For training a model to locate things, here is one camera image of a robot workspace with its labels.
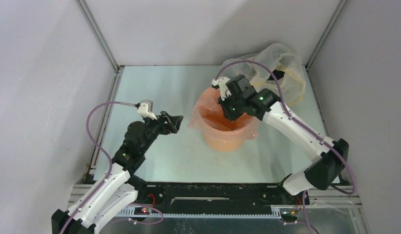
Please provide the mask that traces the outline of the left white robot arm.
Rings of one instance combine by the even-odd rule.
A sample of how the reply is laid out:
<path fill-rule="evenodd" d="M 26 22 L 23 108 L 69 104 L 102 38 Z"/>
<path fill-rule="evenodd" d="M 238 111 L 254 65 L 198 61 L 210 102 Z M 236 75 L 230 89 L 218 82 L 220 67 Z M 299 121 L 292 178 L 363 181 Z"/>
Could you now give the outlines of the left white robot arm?
<path fill-rule="evenodd" d="M 66 211 L 54 212 L 52 233 L 98 234 L 123 207 L 144 202 L 148 197 L 147 183 L 135 172 L 158 136 L 176 134 L 182 121 L 183 116 L 162 111 L 154 119 L 143 117 L 130 123 L 103 176 Z"/>

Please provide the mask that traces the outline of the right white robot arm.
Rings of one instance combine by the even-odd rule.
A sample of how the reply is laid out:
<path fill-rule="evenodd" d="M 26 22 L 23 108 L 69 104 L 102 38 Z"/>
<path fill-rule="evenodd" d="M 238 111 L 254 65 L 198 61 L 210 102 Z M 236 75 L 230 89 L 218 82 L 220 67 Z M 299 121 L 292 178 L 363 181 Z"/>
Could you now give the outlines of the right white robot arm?
<path fill-rule="evenodd" d="M 337 154 L 346 159 L 348 143 L 344 139 L 334 141 L 316 133 L 271 90 L 263 88 L 257 92 L 243 75 L 213 80 L 212 87 L 220 93 L 218 104 L 226 119 L 235 121 L 247 114 L 271 125 L 297 144 L 312 162 L 283 179 L 282 187 L 277 191 L 280 202 L 289 204 L 297 194 L 311 188 L 326 190 L 344 169 Z"/>

